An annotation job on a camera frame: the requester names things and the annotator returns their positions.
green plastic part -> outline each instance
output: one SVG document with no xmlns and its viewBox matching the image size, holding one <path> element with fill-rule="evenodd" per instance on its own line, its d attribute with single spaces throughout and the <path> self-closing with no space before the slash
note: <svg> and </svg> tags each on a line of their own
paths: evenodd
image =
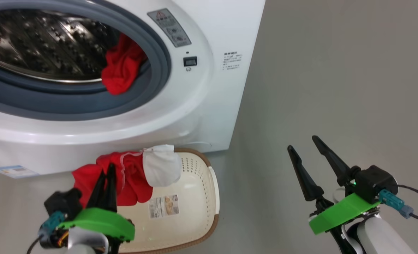
<svg viewBox="0 0 418 254">
<path fill-rule="evenodd" d="M 83 209 L 74 220 L 59 225 L 64 229 L 74 226 L 103 233 L 121 241 L 133 241 L 135 235 L 135 227 L 128 220 L 116 212 L 96 207 Z"/>
<path fill-rule="evenodd" d="M 379 204 L 380 202 L 369 204 L 357 194 L 353 193 L 339 201 L 338 204 L 335 204 L 317 215 L 309 222 L 309 226 L 314 234 L 317 235 L 342 225 Z"/>
</svg>

red cloth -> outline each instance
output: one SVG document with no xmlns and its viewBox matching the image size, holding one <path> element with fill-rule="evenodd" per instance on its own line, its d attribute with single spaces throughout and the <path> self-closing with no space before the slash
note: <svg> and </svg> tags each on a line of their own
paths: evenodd
<svg viewBox="0 0 418 254">
<path fill-rule="evenodd" d="M 110 163 L 115 165 L 117 172 L 117 205 L 133 206 L 137 201 L 145 203 L 151 198 L 153 187 L 146 181 L 142 154 L 138 151 L 114 152 L 99 156 L 96 164 L 88 164 L 72 172 L 75 179 L 74 187 L 82 192 L 82 207 L 86 207 L 101 170 L 107 174 Z"/>
<path fill-rule="evenodd" d="M 127 91 L 138 74 L 145 53 L 137 43 L 125 34 L 120 35 L 118 45 L 106 53 L 107 67 L 102 70 L 102 83 L 109 93 L 119 95 Z"/>
</svg>

floor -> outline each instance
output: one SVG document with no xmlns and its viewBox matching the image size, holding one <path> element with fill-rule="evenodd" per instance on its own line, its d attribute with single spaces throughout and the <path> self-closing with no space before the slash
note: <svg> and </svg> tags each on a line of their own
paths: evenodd
<svg viewBox="0 0 418 254">
<path fill-rule="evenodd" d="M 311 135 L 351 166 L 376 164 L 418 187 L 418 0 L 267 1 L 230 149 L 208 155 L 219 225 L 177 253 L 338 253 L 307 225 L 314 204 L 286 152 L 294 145 L 330 198 L 335 176 Z M 43 201 L 72 184 L 70 174 L 0 175 L 0 254 L 23 253 L 46 219 Z M 399 196 L 418 211 L 418 195 Z M 418 253 L 418 221 L 388 207 L 382 216 Z"/>
</svg>

washing machine door opening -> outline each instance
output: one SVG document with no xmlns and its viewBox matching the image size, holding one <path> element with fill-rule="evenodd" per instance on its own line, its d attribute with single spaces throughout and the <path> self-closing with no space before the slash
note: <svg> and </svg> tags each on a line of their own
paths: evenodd
<svg viewBox="0 0 418 254">
<path fill-rule="evenodd" d="M 111 95 L 101 82 L 106 53 L 121 34 L 144 51 L 131 87 Z M 0 111 L 52 121 L 114 116 L 165 86 L 168 50 L 132 13 L 106 1 L 0 0 Z"/>
</svg>

laundry basket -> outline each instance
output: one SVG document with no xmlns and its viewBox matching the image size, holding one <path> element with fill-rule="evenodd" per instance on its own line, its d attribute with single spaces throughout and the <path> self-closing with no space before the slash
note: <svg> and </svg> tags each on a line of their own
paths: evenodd
<svg viewBox="0 0 418 254">
<path fill-rule="evenodd" d="M 214 170 L 198 151 L 175 148 L 175 152 L 182 160 L 177 183 L 154 188 L 149 202 L 118 207 L 118 213 L 135 224 L 134 241 L 123 243 L 120 253 L 170 252 L 199 244 L 214 232 L 220 209 Z M 173 205 L 158 209 L 165 201 Z"/>
</svg>

